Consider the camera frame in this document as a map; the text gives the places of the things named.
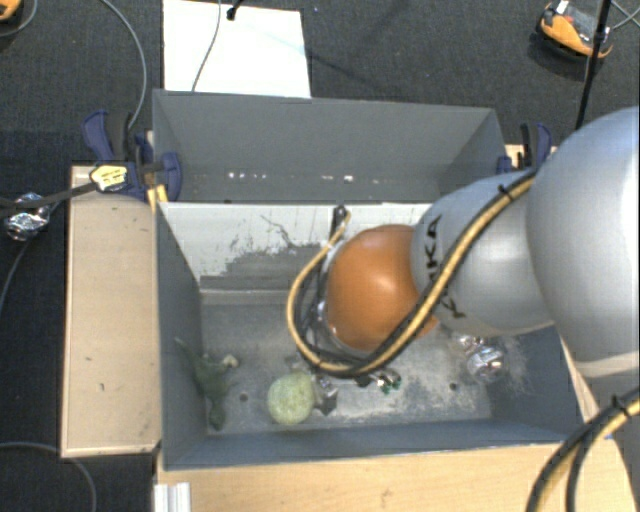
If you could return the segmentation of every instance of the gray box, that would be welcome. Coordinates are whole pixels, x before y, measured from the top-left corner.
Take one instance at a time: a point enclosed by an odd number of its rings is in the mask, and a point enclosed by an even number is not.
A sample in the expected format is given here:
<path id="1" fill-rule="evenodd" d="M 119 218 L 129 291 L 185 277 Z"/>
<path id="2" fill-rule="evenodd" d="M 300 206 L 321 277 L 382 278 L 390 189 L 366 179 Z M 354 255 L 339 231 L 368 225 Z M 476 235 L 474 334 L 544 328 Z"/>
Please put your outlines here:
<path id="1" fill-rule="evenodd" d="M 336 380 L 329 416 L 285 427 L 267 412 L 270 383 L 296 356 L 287 291 L 326 240 L 332 205 L 352 211 L 347 237 L 414 223 L 441 194 L 495 172 L 504 146 L 492 111 L 163 91 L 154 134 L 185 172 L 181 201 L 157 215 L 167 470 L 557 442 L 581 423 L 553 329 L 510 340 L 512 375 L 491 386 L 468 376 L 436 330 L 394 361 L 395 393 Z M 175 337 L 240 360 L 219 432 Z"/>

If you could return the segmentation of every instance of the wooden table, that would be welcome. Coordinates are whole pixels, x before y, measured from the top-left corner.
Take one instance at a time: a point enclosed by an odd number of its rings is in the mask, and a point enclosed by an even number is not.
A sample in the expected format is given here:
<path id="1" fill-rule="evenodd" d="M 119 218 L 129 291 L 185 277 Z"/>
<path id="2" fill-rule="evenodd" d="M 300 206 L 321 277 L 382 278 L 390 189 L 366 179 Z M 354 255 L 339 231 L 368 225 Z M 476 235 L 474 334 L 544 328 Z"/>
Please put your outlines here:
<path id="1" fill-rule="evenodd" d="M 88 168 L 72 170 L 72 184 Z M 63 456 L 152 452 L 161 437 L 151 210 L 90 193 L 70 207 Z M 585 417 L 597 407 L 574 372 Z M 557 445 L 165 472 L 188 482 L 194 512 L 517 511 Z M 581 511 L 634 511 L 617 446 L 593 450 L 579 485 Z M 544 510 L 564 510 L 563 485 Z"/>

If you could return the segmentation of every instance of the white paper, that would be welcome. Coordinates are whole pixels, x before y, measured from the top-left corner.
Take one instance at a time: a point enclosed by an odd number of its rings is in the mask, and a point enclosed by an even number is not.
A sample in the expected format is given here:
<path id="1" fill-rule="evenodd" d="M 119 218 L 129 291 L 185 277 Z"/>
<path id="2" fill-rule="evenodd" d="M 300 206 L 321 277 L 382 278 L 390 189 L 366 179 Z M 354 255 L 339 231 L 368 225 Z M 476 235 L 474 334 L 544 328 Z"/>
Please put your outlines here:
<path id="1" fill-rule="evenodd" d="M 222 5 L 197 92 L 310 98 L 302 19 L 296 11 Z M 164 0 L 164 86 L 190 91 L 215 32 L 216 2 Z"/>

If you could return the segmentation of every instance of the black carpet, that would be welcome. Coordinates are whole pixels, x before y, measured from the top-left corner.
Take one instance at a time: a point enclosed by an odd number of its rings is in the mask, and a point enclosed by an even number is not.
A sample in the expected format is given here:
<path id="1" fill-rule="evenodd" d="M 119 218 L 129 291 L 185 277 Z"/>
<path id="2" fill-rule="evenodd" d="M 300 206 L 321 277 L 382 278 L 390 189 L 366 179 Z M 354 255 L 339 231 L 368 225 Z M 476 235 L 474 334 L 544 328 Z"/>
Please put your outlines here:
<path id="1" fill-rule="evenodd" d="M 114 2 L 138 32 L 149 88 L 161 87 L 161 1 Z M 545 3 L 247 5 L 302 11 L 313 96 L 492 107 L 507 142 L 519 142 L 520 123 L 541 121 L 559 143 L 573 131 L 584 67 L 540 47 L 533 28 Z M 635 9 L 635 0 L 621 3 Z M 597 11 L 595 0 L 579 4 Z M 613 9 L 611 24 L 621 19 Z M 632 23 L 615 32 L 587 122 L 639 102 L 639 34 Z M 135 108 L 141 80 L 135 46 L 98 0 L 41 0 L 32 25 L 10 44 L 0 39 L 0 50 L 0 196 L 59 191 L 72 162 L 92 157 L 82 142 L 82 119 L 99 108 Z M 150 127 L 146 102 L 135 131 Z M 58 444 L 65 214 L 60 208 L 29 247 L 0 318 L 0 442 Z M 19 248 L 0 237 L 0 283 Z M 97 485 L 98 510 L 150 510 L 150 456 L 84 462 Z M 29 449 L 4 450 L 0 510 L 89 510 L 89 494 L 73 466 Z"/>

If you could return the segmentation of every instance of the green ball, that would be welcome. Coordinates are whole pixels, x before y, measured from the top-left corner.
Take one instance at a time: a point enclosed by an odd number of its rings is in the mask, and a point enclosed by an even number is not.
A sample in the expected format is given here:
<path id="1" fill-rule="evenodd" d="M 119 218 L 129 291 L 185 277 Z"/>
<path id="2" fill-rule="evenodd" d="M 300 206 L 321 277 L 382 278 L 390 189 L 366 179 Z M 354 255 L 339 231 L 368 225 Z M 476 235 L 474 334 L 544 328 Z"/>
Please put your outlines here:
<path id="1" fill-rule="evenodd" d="M 269 414 L 281 425 L 295 425 L 306 420 L 315 405 L 311 376 L 295 371 L 276 380 L 269 388 Z"/>

